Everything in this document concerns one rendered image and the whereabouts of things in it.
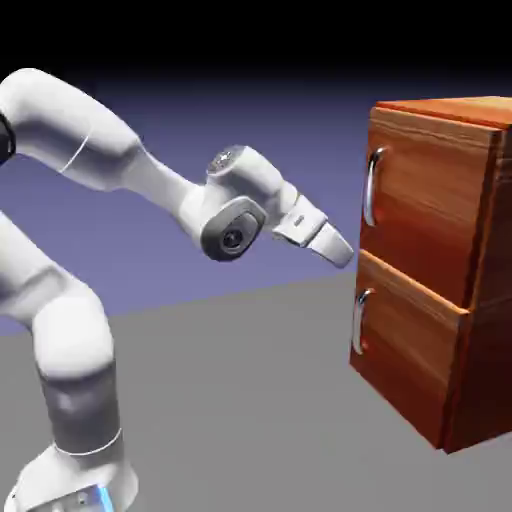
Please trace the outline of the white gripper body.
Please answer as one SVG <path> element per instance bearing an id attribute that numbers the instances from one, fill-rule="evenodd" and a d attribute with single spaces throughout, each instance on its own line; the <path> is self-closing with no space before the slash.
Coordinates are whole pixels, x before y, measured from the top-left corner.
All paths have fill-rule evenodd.
<path id="1" fill-rule="evenodd" d="M 353 248 L 329 222 L 311 240 L 309 249 L 338 269 L 345 268 L 354 256 Z"/>

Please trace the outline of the large wooden cabinet door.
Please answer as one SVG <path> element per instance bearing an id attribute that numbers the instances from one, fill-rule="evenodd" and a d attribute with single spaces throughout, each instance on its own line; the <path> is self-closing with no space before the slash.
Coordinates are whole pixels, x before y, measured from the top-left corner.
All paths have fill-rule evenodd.
<path id="1" fill-rule="evenodd" d="M 490 179 L 504 124 L 471 123 L 375 106 L 368 153 L 378 165 L 376 226 L 360 246 L 453 304 L 468 308 Z"/>

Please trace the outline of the small wooden cabinet door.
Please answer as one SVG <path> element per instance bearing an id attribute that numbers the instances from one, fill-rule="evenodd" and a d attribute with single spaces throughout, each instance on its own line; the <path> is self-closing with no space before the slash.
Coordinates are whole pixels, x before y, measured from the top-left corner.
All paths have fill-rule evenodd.
<path id="1" fill-rule="evenodd" d="M 453 395 L 463 309 L 366 250 L 359 252 L 354 301 L 368 297 L 364 352 L 350 364 L 434 447 L 443 446 Z"/>

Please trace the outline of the reddish wooden cabinet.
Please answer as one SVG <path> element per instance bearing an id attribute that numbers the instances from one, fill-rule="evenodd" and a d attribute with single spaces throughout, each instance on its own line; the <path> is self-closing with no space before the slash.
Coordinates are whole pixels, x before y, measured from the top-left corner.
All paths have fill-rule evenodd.
<path id="1" fill-rule="evenodd" d="M 512 433 L 512 98 L 371 109 L 350 362 L 437 449 Z"/>

